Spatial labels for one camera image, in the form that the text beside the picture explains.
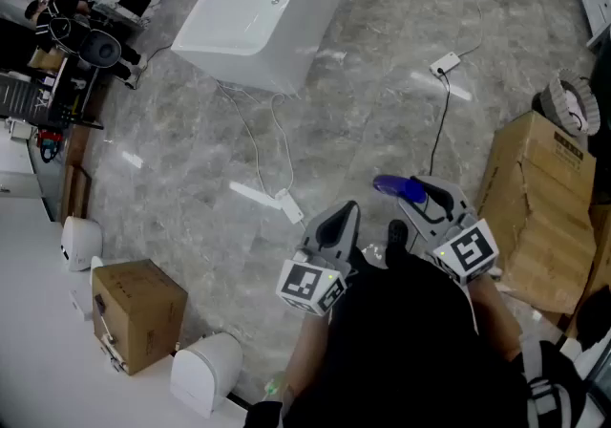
white power cable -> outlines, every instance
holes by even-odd
[[[232,87],[227,87],[226,85],[221,85],[221,84],[219,83],[219,81],[218,81],[218,80],[217,80],[217,84],[218,84],[218,85],[219,85],[219,86],[220,86],[222,89],[224,89],[224,90],[231,90],[231,91],[233,91],[233,92],[241,92],[241,93],[243,93],[244,95],[246,95],[247,97],[252,98],[252,99],[253,99],[255,102],[257,102],[259,105],[261,105],[261,103],[260,103],[260,102],[259,102],[259,101],[258,101],[256,98],[254,98],[252,95],[250,95],[248,92],[246,92],[246,91],[242,90],[241,88],[232,88]]]
[[[479,7],[479,0],[477,0],[477,11],[479,11],[479,26],[480,26],[479,42],[475,44],[475,46],[473,46],[469,50],[463,51],[462,53],[457,54],[458,57],[462,57],[465,54],[472,53],[473,51],[475,51],[477,48],[481,46],[481,43],[484,40],[484,16],[481,13],[481,7]]]
[[[246,120],[242,116],[242,112],[240,112],[240,107],[238,107],[236,100],[234,100],[234,98],[231,95],[229,95],[224,89],[234,90],[235,92],[242,92],[249,98],[252,98],[258,104],[260,105],[262,104],[256,98],[254,98],[252,95],[245,92],[244,90],[223,87],[219,83],[218,80],[216,80],[216,82],[217,82],[217,85],[219,85],[219,88],[221,89],[221,91],[224,93],[224,95],[227,98],[229,98],[229,100],[232,101],[234,107],[236,108],[236,112],[238,113],[238,116],[240,116],[240,119],[242,120],[242,123],[244,127],[246,128],[246,132],[248,133],[248,136],[250,137],[250,140],[252,141],[252,145],[255,147],[255,162],[257,165],[257,177],[259,177],[259,183],[261,184],[261,189],[263,190],[264,194],[267,197],[269,197],[270,199],[275,199],[269,192],[267,192],[267,189],[265,189],[265,184],[263,183],[263,177],[261,176],[261,170],[259,167],[259,148],[257,147],[257,142],[255,141],[255,138],[253,137],[252,133],[250,132],[250,128],[248,127]],[[291,189],[291,187],[293,186],[293,183],[295,182],[295,172],[293,170],[293,161],[291,160],[291,157],[290,157],[290,148],[288,146],[288,138],[286,137],[286,132],[284,131],[283,127],[280,125],[280,122],[278,122],[278,120],[276,119],[276,113],[274,112],[274,99],[276,98],[276,96],[281,96],[283,98],[283,101],[280,103],[280,105],[284,103],[284,101],[286,100],[286,97],[284,96],[284,94],[274,94],[272,98],[269,100],[269,110],[271,111],[271,116],[274,119],[274,123],[276,124],[276,127],[278,127],[280,132],[283,134],[283,138],[284,138],[284,147],[286,148],[286,156],[288,157],[288,166],[290,167],[290,184],[286,188],[286,191],[288,192]]]

blue plastic item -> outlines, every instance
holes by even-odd
[[[373,186],[378,192],[409,202],[424,203],[427,200],[427,192],[422,183],[416,180],[393,175],[378,175],[373,179]]]

brown cardboard box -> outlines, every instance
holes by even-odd
[[[115,348],[133,375],[171,353],[179,340],[187,293],[150,260],[94,269]],[[106,332],[94,300],[94,331]]]
[[[52,48],[50,52],[45,53],[40,48],[37,48],[32,55],[32,59],[28,63],[30,68],[35,70],[45,70],[48,72],[59,72],[61,63],[66,55],[63,51]]]
[[[588,206],[596,160],[531,112],[495,135],[476,206],[502,283],[536,308],[572,313],[596,251]]]
[[[611,205],[592,205],[590,219],[597,249],[585,290],[565,333],[573,338],[577,337],[576,318],[583,302],[604,286],[611,286]]]

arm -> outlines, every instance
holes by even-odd
[[[284,372],[284,386],[297,397],[314,379],[327,351],[328,316],[306,314]]]
[[[477,277],[469,284],[479,333],[490,346],[508,361],[520,353],[521,329],[505,306],[488,274]]]
[[[89,15],[91,13],[87,2],[83,2],[82,0],[79,0],[78,4],[76,4],[76,11],[78,13],[82,13],[83,15]]]

gray marble tile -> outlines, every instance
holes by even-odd
[[[135,40],[149,55],[171,44],[197,2],[161,1],[150,29]],[[584,47],[590,34],[579,0],[341,0],[304,89],[275,99],[294,166],[291,194],[306,220],[354,199],[362,210],[358,246],[383,251],[388,222],[402,211],[371,182],[382,173],[429,171],[446,99],[429,65],[448,51],[469,50],[482,30],[481,45],[448,75],[451,97],[433,169],[470,198],[494,131],[529,109],[554,70],[589,74],[594,56]],[[275,194],[291,176],[269,110],[272,94],[246,90],[260,103],[228,93],[257,142],[265,188]],[[301,325],[274,288],[303,231],[282,211],[229,187],[262,190],[233,104],[215,80],[164,50],[138,90],[111,83],[100,118],[106,129],[92,133],[85,167],[104,256],[150,257],[184,287],[181,341],[234,334],[244,351],[236,392],[259,400]],[[414,252],[422,250],[418,240]]]

